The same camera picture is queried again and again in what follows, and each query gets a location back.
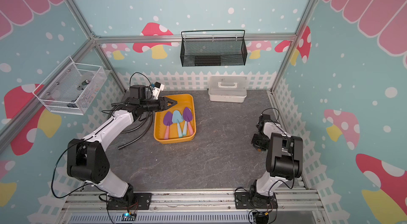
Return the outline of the purple shovel pink handle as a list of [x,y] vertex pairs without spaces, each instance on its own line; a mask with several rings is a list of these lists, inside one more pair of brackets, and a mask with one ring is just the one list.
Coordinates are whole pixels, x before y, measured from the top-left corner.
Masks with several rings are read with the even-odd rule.
[[172,122],[172,112],[168,111],[163,119],[163,123],[166,126],[166,130],[165,130],[165,135],[164,135],[164,139],[167,140],[169,139],[169,135],[170,135],[170,126],[173,124]]
[[193,119],[192,111],[190,110],[190,108],[185,107],[182,115],[183,115],[183,120],[184,120],[182,134],[183,134],[183,136],[186,136],[187,132],[189,132],[189,134],[192,135],[194,133],[194,130],[191,125],[191,122]]

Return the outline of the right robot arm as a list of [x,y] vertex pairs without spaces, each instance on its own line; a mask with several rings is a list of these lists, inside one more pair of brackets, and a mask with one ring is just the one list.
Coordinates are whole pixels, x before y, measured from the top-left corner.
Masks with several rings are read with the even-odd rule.
[[266,156],[266,171],[250,187],[249,199],[254,207],[277,208],[275,191],[284,185],[294,187],[303,172],[303,139],[285,132],[271,115],[261,114],[252,145]]

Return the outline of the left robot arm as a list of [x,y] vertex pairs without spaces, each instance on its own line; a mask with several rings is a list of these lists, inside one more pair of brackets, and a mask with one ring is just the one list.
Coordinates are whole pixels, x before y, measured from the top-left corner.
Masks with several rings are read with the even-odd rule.
[[67,148],[67,174],[95,185],[110,201],[126,207],[136,203],[133,186],[110,169],[106,149],[144,113],[166,111],[178,104],[176,100],[155,93],[148,97],[146,88],[144,85],[131,86],[129,96],[112,105],[114,111],[101,127],[83,139],[71,140]]

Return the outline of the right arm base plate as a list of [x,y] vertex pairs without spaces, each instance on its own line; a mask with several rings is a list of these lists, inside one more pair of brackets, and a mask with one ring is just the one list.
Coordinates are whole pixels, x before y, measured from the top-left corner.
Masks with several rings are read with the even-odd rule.
[[237,191],[234,193],[234,202],[236,209],[278,209],[276,196],[264,196],[250,192]]

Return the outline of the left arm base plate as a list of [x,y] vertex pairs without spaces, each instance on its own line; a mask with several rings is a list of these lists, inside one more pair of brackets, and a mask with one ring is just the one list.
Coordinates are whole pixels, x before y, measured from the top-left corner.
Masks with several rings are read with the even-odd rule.
[[152,201],[151,193],[130,192],[123,198],[109,197],[107,209],[110,210],[148,210]]

